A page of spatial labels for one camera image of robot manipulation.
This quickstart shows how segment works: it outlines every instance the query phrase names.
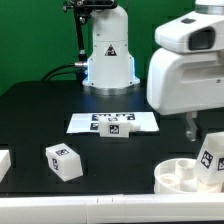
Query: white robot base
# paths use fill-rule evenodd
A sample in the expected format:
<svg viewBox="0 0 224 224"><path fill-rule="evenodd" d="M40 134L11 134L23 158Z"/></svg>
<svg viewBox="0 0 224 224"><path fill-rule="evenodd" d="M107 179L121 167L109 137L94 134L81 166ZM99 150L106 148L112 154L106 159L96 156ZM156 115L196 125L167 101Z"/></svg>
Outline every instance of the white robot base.
<svg viewBox="0 0 224 224"><path fill-rule="evenodd" d="M84 89L102 95L132 91L140 80L135 77L134 58L128 51L128 16L118 6L94 11L93 53L88 59Z"/></svg>

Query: warning label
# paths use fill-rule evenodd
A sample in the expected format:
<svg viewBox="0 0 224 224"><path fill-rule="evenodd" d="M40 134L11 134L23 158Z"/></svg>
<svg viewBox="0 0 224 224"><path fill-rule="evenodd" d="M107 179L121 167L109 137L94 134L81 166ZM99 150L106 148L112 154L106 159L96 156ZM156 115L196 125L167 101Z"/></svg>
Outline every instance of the warning label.
<svg viewBox="0 0 224 224"><path fill-rule="evenodd" d="M105 56L117 56L116 51L114 50L112 44L110 45L110 47L108 48Z"/></svg>

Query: white robot body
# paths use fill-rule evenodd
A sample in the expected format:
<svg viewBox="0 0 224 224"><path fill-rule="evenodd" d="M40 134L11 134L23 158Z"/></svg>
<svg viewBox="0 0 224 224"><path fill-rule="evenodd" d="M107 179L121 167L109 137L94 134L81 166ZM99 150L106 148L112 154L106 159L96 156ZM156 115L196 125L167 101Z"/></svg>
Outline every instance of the white robot body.
<svg viewBox="0 0 224 224"><path fill-rule="evenodd" d="M127 13L118 6L93 12L92 17L93 53L83 85L103 95L126 93L140 82L135 77L134 58L128 51Z"/></svg>
<svg viewBox="0 0 224 224"><path fill-rule="evenodd" d="M160 114L224 106L224 64L218 52L181 55L159 49L151 60L147 99Z"/></svg>
<svg viewBox="0 0 224 224"><path fill-rule="evenodd" d="M163 48L149 66L147 99L160 114L224 106L224 15L212 4L202 6L214 14L191 12L156 30Z"/></svg>

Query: white container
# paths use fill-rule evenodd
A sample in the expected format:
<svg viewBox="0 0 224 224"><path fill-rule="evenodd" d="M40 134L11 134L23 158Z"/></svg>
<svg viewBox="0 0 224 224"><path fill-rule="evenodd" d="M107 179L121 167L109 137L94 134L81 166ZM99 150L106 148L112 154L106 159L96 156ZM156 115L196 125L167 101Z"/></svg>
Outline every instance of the white container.
<svg viewBox="0 0 224 224"><path fill-rule="evenodd" d="M171 159L160 163L154 171L155 194L190 194L217 193L220 184L215 186L200 185L193 174L194 159Z"/></svg>
<svg viewBox="0 0 224 224"><path fill-rule="evenodd" d="M65 144L46 148L49 167L63 180L83 175L80 156Z"/></svg>
<svg viewBox="0 0 224 224"><path fill-rule="evenodd" d="M222 192L222 183L205 185L198 179L197 192L200 192L200 193L220 193L220 192Z"/></svg>

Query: black cable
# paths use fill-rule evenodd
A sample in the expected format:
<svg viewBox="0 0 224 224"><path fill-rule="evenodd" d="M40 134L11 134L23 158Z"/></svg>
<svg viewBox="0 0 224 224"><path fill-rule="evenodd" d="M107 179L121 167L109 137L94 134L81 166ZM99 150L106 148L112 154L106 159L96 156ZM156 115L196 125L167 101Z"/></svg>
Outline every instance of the black cable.
<svg viewBox="0 0 224 224"><path fill-rule="evenodd" d="M45 81L50 81L50 79L54 78L55 76L59 76L59 75L70 75L70 74L76 74L75 71L71 71L71 72L59 72L59 73L55 73L52 74L51 76L49 76Z"/></svg>
<svg viewBox="0 0 224 224"><path fill-rule="evenodd" d="M49 71L42 79L41 81L46 81L48 80L49 77L51 77L55 72L58 72L58 71L61 71L65 68L75 68L75 65L74 64L66 64L66 65L62 65L62 66L59 66L55 69L52 69L51 71Z"/></svg>
<svg viewBox="0 0 224 224"><path fill-rule="evenodd" d="M128 8L129 8L129 5L130 5L130 2L131 2L131 0L127 0L126 7L125 7L125 10L126 10L126 11L128 11Z"/></svg>

